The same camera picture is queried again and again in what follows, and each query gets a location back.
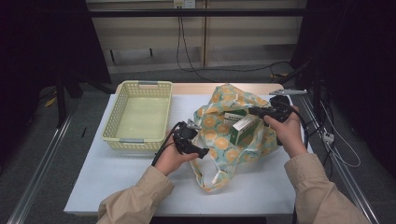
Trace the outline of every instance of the beige sleeve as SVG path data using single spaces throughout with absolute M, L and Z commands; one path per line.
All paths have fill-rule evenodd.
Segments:
M 297 219 L 303 223 L 369 223 L 361 211 L 327 178 L 316 154 L 306 153 L 285 164 L 296 191 Z
M 165 175 L 150 166 L 136 186 L 116 192 L 100 203 L 98 223 L 150 223 L 157 205 L 173 188 Z

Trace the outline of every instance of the sleeve cuff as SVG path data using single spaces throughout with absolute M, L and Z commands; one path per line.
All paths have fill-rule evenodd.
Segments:
M 286 162 L 285 169 L 294 187 L 306 179 L 318 178 L 329 181 L 318 156 L 313 153 L 305 153 L 290 159 Z
M 162 202 L 175 187 L 167 176 L 151 165 L 143 173 L 136 186 L 147 192 L 155 204 Z

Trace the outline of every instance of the yellow plastic basket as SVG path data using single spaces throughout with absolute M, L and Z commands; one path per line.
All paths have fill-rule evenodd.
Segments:
M 102 137 L 113 149 L 157 151 L 166 136 L 172 82 L 124 81 Z

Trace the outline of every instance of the white cable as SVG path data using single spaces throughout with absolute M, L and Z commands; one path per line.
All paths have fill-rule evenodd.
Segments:
M 326 113 L 326 116 L 327 116 L 327 118 L 328 118 L 330 124 L 331 124 L 332 127 L 334 128 L 334 131 L 335 131 L 335 132 L 338 134 L 338 136 L 340 136 L 340 138 L 349 146 L 349 148 L 350 148 L 350 149 L 352 150 L 352 152 L 355 154 L 355 156 L 356 156 L 356 158 L 358 159 L 359 162 L 358 162 L 357 165 L 352 165 L 352 164 L 350 164 L 350 163 L 344 161 L 344 160 L 341 158 L 340 155 L 338 155 L 337 153 L 334 153 L 334 151 L 332 150 L 332 148 L 331 148 L 330 145 L 329 145 L 330 151 L 331 151 L 331 152 L 334 154 L 334 156 L 335 156 L 338 160 L 340 160 L 343 164 L 345 164 L 345 165 L 347 165 L 347 166 L 350 166 L 350 167 L 359 167 L 359 166 L 361 165 L 361 158 L 359 157 L 358 153 L 356 153 L 355 149 L 353 149 L 353 147 L 344 139 L 344 137 L 343 137 L 339 132 L 337 132 L 337 130 L 335 129 L 334 125 L 332 124 L 332 120 L 330 119 L 330 116 L 329 116 L 329 114 L 327 113 L 327 110 L 326 110 L 325 106 L 323 105 L 323 103 L 322 103 L 321 101 L 320 101 L 320 104 L 321 104 L 321 106 L 323 107 L 324 112 Z

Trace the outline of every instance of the white table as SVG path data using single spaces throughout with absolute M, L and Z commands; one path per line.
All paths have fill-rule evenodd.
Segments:
M 201 105 L 206 105 L 210 96 L 173 94 L 168 128 L 172 128 L 179 121 L 192 118 L 193 112 Z M 66 213 L 78 216 L 96 215 L 99 203 L 106 196 L 134 185 L 151 165 L 152 157 L 141 158 L 121 153 L 111 149 L 102 139 L 102 131 L 115 99 L 116 95 L 111 95 L 91 149 L 64 209 Z M 176 187 L 160 204 L 155 216 L 291 214 L 295 193 L 283 167 L 288 159 L 287 153 L 280 147 L 259 161 L 239 164 L 230 184 L 210 193 L 199 187 L 190 164 L 184 163 L 169 175 Z

